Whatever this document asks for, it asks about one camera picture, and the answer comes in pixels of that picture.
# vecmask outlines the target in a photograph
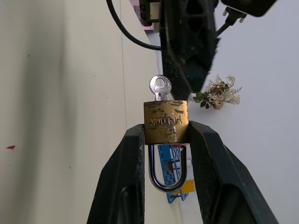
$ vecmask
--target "blue object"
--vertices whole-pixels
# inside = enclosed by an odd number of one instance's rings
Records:
[[[164,178],[164,183],[166,185],[172,185],[174,184],[180,177],[180,171],[176,165],[176,162],[180,160],[180,148],[174,147],[172,145],[159,145],[159,156],[160,156],[160,162],[162,167],[162,173]],[[167,168],[167,164],[174,164],[174,170],[169,170]],[[174,194],[166,194],[168,203],[172,203],[177,197],[180,197],[182,201],[186,199],[188,194],[183,194],[180,190],[180,194],[174,195]]]

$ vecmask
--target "scratched brass surface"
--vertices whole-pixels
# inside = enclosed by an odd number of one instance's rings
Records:
[[[188,143],[187,101],[144,103],[145,144]]]

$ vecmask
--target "red spot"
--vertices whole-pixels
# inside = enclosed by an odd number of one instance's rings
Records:
[[[7,147],[8,149],[14,149],[15,146],[9,146]]]

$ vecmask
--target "black plastic part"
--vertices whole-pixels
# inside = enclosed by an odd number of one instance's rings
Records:
[[[190,148],[204,224],[278,224],[247,168],[217,132],[190,121]]]
[[[203,223],[278,224],[249,171],[218,133],[190,121],[189,134]],[[87,224],[143,223],[144,130],[137,125],[127,130],[104,166]]]
[[[261,17],[274,5],[277,0],[221,0],[224,5],[237,9],[246,14]]]
[[[144,130],[126,131],[102,169],[87,224],[144,223]]]
[[[214,0],[162,0],[160,39],[163,74],[174,99],[199,92],[212,65],[218,43]]]

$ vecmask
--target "key hole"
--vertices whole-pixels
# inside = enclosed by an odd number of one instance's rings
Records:
[[[159,86],[159,87],[164,87],[165,86],[165,81],[162,78],[157,78],[156,85]]]

